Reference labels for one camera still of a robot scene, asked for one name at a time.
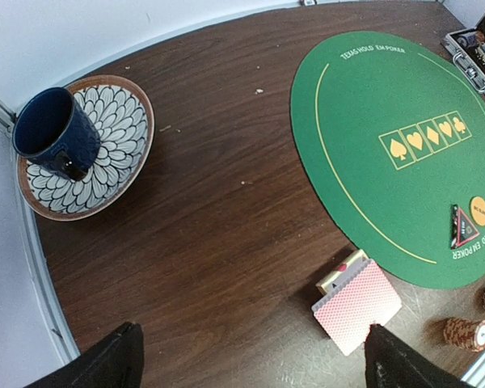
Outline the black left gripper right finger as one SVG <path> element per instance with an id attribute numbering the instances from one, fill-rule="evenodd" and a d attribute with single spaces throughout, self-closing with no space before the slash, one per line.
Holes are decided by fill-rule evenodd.
<path id="1" fill-rule="evenodd" d="M 365 341 L 367 387 L 468 387 L 437 367 L 379 324 L 370 326 Z"/>

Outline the red five chip stack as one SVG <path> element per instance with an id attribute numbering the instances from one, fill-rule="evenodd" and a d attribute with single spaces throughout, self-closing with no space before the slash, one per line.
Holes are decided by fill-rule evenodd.
<path id="1" fill-rule="evenodd" d="M 447 344 L 470 352 L 481 352 L 485 349 L 485 319 L 448 318 L 443 336 Z"/>

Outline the red backed card deck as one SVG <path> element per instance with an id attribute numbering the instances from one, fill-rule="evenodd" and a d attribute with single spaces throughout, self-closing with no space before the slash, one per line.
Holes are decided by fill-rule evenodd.
<path id="1" fill-rule="evenodd" d="M 314 318 L 348 356 L 365 342 L 373 324 L 386 325 L 402 302 L 377 263 L 369 259 L 357 275 L 311 306 Z"/>

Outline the orange big blind button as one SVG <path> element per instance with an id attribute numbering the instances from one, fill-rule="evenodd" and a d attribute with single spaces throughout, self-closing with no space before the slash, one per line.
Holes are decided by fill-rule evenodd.
<path id="1" fill-rule="evenodd" d="M 485 226 L 485 200 L 481 196 L 470 200 L 470 215 L 478 226 Z"/>

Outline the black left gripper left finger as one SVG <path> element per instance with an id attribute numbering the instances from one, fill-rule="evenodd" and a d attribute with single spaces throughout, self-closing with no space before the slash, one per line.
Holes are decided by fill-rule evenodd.
<path id="1" fill-rule="evenodd" d="M 123 323 L 78 358 L 30 387 L 139 387 L 145 366 L 138 323 Z"/>

